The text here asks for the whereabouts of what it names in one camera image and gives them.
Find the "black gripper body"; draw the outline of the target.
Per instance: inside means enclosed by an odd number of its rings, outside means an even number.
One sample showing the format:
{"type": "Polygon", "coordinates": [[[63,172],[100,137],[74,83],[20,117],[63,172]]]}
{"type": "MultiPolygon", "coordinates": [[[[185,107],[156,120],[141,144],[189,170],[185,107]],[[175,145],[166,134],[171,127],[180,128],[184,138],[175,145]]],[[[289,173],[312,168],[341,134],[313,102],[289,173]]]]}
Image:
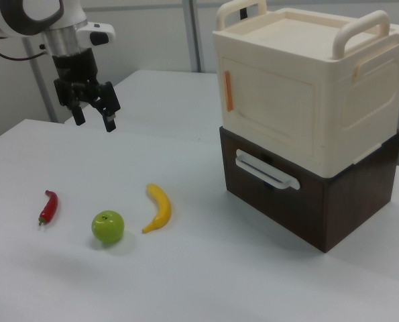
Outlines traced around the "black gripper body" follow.
{"type": "Polygon", "coordinates": [[[71,109],[69,101],[81,101],[100,108],[98,69],[93,51],[89,48],[72,56],[52,58],[58,73],[54,86],[59,104],[71,109]]]}

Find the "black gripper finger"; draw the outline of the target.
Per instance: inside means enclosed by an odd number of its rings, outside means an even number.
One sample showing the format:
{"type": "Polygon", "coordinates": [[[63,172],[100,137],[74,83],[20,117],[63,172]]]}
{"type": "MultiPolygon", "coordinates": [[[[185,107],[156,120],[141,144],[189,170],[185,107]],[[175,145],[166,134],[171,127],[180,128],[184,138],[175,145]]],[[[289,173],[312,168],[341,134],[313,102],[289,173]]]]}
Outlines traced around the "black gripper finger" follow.
{"type": "Polygon", "coordinates": [[[121,109],[121,106],[111,82],[93,87],[91,106],[101,114],[107,132],[112,132],[116,129],[116,112],[121,109]]]}
{"type": "Polygon", "coordinates": [[[72,100],[70,102],[70,110],[76,125],[82,125],[85,123],[85,118],[82,112],[82,108],[80,106],[80,101],[76,99],[72,100]]]}

